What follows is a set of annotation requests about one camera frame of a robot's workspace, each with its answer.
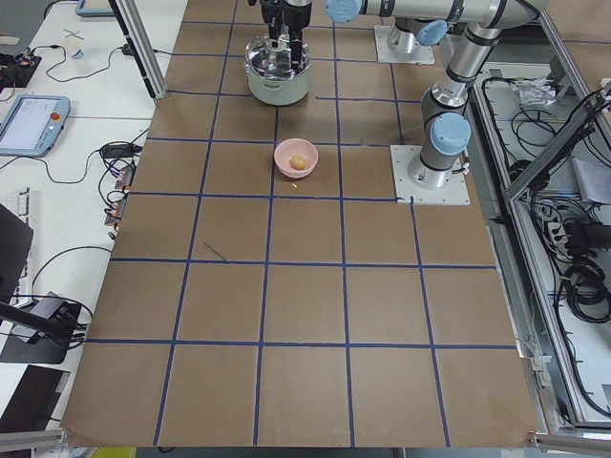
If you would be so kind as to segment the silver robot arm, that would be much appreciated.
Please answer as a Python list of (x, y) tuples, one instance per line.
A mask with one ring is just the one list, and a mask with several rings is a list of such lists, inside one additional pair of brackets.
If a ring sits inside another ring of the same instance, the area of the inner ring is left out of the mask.
[(466, 28), (445, 75), (422, 99), (424, 144), (408, 166), (411, 181), (422, 189), (443, 188), (456, 159), (467, 148), (472, 128), (460, 113), (468, 89), (499, 40), (501, 32), (536, 20), (545, 1), (397, 1), (392, 13), (411, 21), (464, 22)]
[(360, 15), (399, 17), (470, 25), (453, 54), (454, 73), (478, 73), (501, 31), (537, 20), (546, 1), (326, 1), (329, 19), (346, 24)]

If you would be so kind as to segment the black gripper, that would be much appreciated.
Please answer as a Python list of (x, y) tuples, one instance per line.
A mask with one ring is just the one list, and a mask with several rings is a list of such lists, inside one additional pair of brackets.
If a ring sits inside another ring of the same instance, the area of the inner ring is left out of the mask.
[[(279, 0), (261, 0), (261, 13), (268, 28), (270, 46), (278, 48), (278, 40), (284, 29), (284, 10)], [(291, 66), (300, 67), (303, 53), (303, 34), (301, 30), (290, 31)]]

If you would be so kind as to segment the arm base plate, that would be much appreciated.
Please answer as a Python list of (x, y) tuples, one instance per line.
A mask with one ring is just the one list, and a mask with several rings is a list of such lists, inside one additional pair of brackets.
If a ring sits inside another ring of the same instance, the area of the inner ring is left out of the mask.
[(432, 65), (431, 46), (419, 44), (415, 35), (395, 26), (375, 26), (373, 29), (377, 61), (391, 64)]
[(466, 178), (451, 169), (437, 172), (427, 168), (420, 157), (420, 145), (391, 145), (390, 157), (397, 203), (414, 205), (466, 206), (471, 204)]

